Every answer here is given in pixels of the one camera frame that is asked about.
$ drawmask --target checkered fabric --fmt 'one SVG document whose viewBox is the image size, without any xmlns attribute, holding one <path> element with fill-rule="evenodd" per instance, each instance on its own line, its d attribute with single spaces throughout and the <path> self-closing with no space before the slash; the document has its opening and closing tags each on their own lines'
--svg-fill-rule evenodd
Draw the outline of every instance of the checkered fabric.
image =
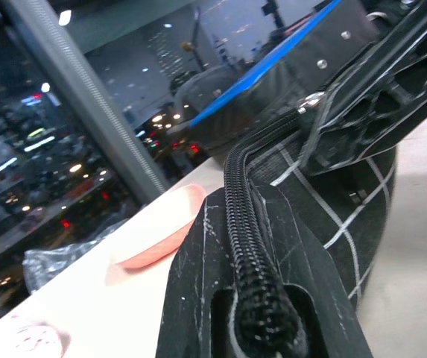
<svg viewBox="0 0 427 358">
<path fill-rule="evenodd" d="M 328 250 L 356 306 L 385 227 L 395 177 L 396 150 L 326 174 L 299 169 L 299 133 L 258 153 L 247 166 L 256 182 L 279 188 Z"/>
</svg>

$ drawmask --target metal rivet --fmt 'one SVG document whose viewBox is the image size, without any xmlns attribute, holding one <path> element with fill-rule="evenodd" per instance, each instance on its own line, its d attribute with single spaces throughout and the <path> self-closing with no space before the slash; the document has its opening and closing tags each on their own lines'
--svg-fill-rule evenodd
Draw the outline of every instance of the metal rivet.
<svg viewBox="0 0 427 358">
<path fill-rule="evenodd" d="M 327 68 L 327 61 L 326 60 L 319 60 L 317 62 L 317 67 L 319 67 L 320 69 Z"/>
</svg>

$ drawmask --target zipper teeth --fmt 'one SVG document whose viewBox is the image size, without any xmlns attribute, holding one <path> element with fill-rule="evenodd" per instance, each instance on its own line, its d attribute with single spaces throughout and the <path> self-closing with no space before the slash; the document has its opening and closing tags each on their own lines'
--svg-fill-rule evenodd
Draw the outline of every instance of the zipper teeth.
<svg viewBox="0 0 427 358">
<path fill-rule="evenodd" d="M 238 293 L 234 333 L 249 357 L 277 352 L 289 356 L 298 331 L 302 330 L 300 318 L 266 251 L 246 172 L 248 157 L 295 129 L 296 117 L 294 111 L 251 134 L 232 149 L 225 164 L 228 235 Z"/>
</svg>

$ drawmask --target white surface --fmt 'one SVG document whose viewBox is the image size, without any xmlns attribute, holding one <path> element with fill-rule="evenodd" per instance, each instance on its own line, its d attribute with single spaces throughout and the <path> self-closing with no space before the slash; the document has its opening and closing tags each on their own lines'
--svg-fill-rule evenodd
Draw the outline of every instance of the white surface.
<svg viewBox="0 0 427 358">
<path fill-rule="evenodd" d="M 402 141 L 390 218 L 360 306 L 359 318 L 375 357 L 427 357 L 427 122 Z M 178 186 L 207 192 L 223 182 L 208 160 Z M 143 273 L 110 265 L 120 235 L 148 235 L 128 221 L 17 307 L 47 321 L 71 341 L 66 358 L 155 356 L 168 269 L 173 255 Z"/>
</svg>

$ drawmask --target clear plastic bag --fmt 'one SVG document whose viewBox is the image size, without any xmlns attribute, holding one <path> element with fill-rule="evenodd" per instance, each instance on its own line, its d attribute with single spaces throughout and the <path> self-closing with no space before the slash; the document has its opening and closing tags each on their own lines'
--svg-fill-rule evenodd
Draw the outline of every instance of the clear plastic bag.
<svg viewBox="0 0 427 358">
<path fill-rule="evenodd" d="M 67 245 L 54 250 L 28 250 L 22 262 L 25 282 L 28 291 L 32 294 L 67 269 L 74 261 L 94 248 L 111 233 L 121 227 L 127 220 L 122 220 L 109 226 L 93 240 L 79 244 Z"/>
</svg>

